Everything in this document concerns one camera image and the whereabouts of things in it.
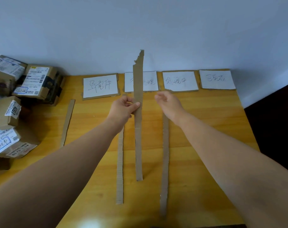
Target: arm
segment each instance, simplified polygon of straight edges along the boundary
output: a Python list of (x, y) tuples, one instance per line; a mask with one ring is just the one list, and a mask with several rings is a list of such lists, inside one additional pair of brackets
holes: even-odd
[(107, 119), (0, 186), (0, 227), (56, 227), (77, 199), (112, 139), (140, 103), (123, 96)]
[(187, 113), (176, 96), (155, 96), (181, 127), (248, 227), (288, 227), (288, 170), (264, 154)]

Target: person's right hand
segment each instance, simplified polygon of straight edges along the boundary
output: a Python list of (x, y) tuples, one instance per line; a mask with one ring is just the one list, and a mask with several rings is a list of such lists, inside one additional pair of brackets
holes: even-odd
[(155, 95), (155, 100), (166, 117), (178, 126), (180, 118), (186, 113), (179, 99), (168, 91), (160, 91)]

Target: wooden table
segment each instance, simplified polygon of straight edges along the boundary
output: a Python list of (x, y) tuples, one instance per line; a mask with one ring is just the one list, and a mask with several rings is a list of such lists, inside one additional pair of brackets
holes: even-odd
[[(199, 82), (199, 73), (195, 71)], [(158, 81), (164, 89), (162, 73)], [(117, 97), (82, 101), (82, 78), (69, 76), (56, 107), (38, 105), (28, 122), (42, 143), (0, 176), (0, 184), (21, 169), (56, 151), (70, 99), (75, 99), (66, 144), (85, 134), (107, 116)], [(123, 92), (124, 74), (119, 74)], [(134, 121), (124, 130), (124, 204), (116, 205), (118, 136), (92, 178), (58, 227), (200, 227), (243, 223), (238, 212), (207, 171), (182, 130), (169, 124), (169, 195), (167, 218), (159, 218), (162, 175), (162, 112), (155, 93), (144, 93), (141, 182), (135, 180)], [(205, 123), (258, 150), (258, 145), (235, 90), (176, 93), (183, 107)]]

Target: white wall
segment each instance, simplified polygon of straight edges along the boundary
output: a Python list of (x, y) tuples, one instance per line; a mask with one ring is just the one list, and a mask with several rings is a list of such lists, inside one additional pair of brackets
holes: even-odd
[(140, 49), (144, 71), (232, 69), (246, 107), (288, 84), (288, 0), (0, 0), (0, 54), (81, 75)]

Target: blue stamp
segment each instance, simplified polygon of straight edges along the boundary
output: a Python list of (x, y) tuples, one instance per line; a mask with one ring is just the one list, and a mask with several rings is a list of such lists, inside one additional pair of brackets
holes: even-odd
[(14, 90), (14, 93), (16, 93), (16, 94), (25, 94), (25, 93), (27, 93), (27, 91), (28, 91), (28, 87), (21, 86), (21, 87), (17, 87)]
[(12, 143), (9, 137), (5, 137), (0, 141), (0, 150), (7, 147), (10, 143)]

